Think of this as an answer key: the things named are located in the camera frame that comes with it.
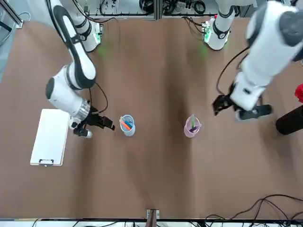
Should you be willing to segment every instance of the red object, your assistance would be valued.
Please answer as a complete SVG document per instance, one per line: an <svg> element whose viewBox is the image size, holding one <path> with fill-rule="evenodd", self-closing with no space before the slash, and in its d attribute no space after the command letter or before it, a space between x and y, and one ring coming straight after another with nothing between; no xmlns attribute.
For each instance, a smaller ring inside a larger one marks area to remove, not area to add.
<svg viewBox="0 0 303 227"><path fill-rule="evenodd" d="M300 103L303 103L303 84L300 84L294 92L294 95L299 99Z"/></svg>

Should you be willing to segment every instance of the black cylinder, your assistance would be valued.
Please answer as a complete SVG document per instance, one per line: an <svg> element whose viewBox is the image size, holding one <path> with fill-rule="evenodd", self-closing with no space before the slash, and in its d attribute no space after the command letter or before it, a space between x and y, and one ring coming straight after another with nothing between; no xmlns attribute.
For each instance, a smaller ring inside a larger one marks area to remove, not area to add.
<svg viewBox="0 0 303 227"><path fill-rule="evenodd" d="M283 135L303 129L303 105L280 117L276 129Z"/></svg>

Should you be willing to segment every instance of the blue marker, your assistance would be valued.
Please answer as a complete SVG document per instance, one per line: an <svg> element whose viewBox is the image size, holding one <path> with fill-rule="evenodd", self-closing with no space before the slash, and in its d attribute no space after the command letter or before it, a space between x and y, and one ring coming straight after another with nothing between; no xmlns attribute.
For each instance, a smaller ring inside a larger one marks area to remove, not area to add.
<svg viewBox="0 0 303 227"><path fill-rule="evenodd" d="M133 127L128 121L125 121L125 120L124 120L124 123L125 123L128 127L130 127L130 128Z"/></svg>

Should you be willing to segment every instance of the green led light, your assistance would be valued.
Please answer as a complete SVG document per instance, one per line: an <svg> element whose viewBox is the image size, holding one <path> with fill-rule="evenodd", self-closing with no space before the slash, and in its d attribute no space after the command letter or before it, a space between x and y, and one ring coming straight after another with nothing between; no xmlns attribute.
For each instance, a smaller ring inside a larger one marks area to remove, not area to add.
<svg viewBox="0 0 303 227"><path fill-rule="evenodd" d="M204 42L208 43L210 35L211 35L211 31L208 31L204 36Z"/></svg>

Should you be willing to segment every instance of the clipboard clip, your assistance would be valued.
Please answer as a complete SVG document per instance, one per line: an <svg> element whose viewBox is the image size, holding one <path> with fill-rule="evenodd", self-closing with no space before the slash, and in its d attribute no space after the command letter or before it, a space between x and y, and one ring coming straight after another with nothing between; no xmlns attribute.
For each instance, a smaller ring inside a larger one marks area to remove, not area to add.
<svg viewBox="0 0 303 227"><path fill-rule="evenodd" d="M53 165L53 159L39 159L39 165L40 166L45 166L45 167L52 166Z"/></svg>

